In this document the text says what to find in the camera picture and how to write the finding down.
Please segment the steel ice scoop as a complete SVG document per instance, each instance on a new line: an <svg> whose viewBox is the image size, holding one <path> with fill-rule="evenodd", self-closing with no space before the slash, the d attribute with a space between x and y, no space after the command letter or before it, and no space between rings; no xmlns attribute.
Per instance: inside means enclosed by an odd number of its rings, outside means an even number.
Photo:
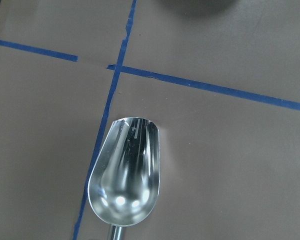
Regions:
<svg viewBox="0 0 300 240"><path fill-rule="evenodd" d="M125 228L145 220L159 192L159 129L140 117L113 121L87 187L91 209L110 225L107 238L121 240Z"/></svg>

